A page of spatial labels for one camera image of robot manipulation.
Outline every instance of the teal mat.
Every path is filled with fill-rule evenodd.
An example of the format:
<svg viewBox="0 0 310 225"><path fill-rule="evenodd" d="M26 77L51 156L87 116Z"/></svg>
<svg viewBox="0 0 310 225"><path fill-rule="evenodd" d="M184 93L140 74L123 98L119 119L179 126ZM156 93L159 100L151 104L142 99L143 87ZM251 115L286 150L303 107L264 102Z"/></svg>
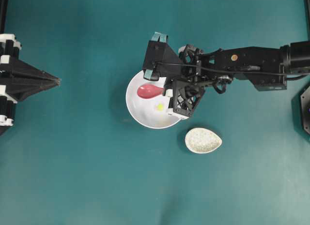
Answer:
<svg viewBox="0 0 310 225"><path fill-rule="evenodd" d="M279 48L307 40L303 0L10 0L20 58L62 79L18 105L0 137L4 225L308 225L310 142L297 95L235 80L206 92L193 117L142 127L125 105L154 31L191 43ZM189 128L215 131L208 155Z"/></svg>

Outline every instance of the yellow object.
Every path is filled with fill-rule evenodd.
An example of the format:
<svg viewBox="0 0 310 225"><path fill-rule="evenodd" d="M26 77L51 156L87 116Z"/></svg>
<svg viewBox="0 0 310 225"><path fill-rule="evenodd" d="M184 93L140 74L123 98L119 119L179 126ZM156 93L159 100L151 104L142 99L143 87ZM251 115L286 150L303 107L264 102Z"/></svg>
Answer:
<svg viewBox="0 0 310 225"><path fill-rule="evenodd" d="M156 109L159 111L163 111L164 110L164 105L162 103L158 104L158 106L156 106Z"/></svg>

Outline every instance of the black robotic arm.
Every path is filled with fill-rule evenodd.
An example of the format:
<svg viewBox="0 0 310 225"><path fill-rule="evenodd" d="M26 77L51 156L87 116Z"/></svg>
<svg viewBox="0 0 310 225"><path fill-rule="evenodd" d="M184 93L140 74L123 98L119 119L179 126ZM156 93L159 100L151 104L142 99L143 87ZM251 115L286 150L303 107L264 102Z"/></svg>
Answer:
<svg viewBox="0 0 310 225"><path fill-rule="evenodd" d="M310 74L310 42L292 43L279 49L219 49L208 54L186 45L177 55L166 43L167 39L167 35L155 33L142 69L145 79L158 81L166 77L163 95L170 97L167 113L181 119L192 116L206 87L224 93L236 78L251 81L258 91L286 90L287 81Z"/></svg>

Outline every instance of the cable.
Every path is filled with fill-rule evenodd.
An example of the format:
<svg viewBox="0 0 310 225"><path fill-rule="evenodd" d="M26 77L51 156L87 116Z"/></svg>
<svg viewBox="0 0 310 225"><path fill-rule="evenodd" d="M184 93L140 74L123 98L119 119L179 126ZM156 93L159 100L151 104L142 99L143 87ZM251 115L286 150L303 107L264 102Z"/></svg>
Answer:
<svg viewBox="0 0 310 225"><path fill-rule="evenodd" d="M213 84L213 88L215 89L215 91L218 93L218 94L223 94L226 92L226 84L222 84L222 89L220 90L219 87L217 87L216 84Z"/></svg>
<svg viewBox="0 0 310 225"><path fill-rule="evenodd" d="M214 72L214 73L220 73L220 74L262 74L262 75L276 75L276 76L287 76L287 75L310 75L310 73L304 73L304 74L277 74L277 73L266 73L266 72L257 72L257 71L225 71L225 70L216 70L216 69L209 69L205 67L201 67L195 64L182 64L182 63L162 63L157 62L157 64L162 65L178 65L178 66L187 66L187 67L195 67L195 68L201 68L203 70Z"/></svg>
<svg viewBox="0 0 310 225"><path fill-rule="evenodd" d="M286 80L287 81L297 81L299 79L302 79L304 77L306 77L307 75L300 75L300 76L297 76L297 77L287 77Z"/></svg>

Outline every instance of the speckled white dish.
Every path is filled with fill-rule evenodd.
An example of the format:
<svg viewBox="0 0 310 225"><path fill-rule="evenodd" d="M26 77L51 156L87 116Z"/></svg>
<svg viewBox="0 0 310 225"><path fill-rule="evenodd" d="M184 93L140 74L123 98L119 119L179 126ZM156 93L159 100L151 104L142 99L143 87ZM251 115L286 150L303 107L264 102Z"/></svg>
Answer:
<svg viewBox="0 0 310 225"><path fill-rule="evenodd" d="M222 144L221 138L205 128L194 128L185 136L185 144L189 150L205 154L216 150Z"/></svg>

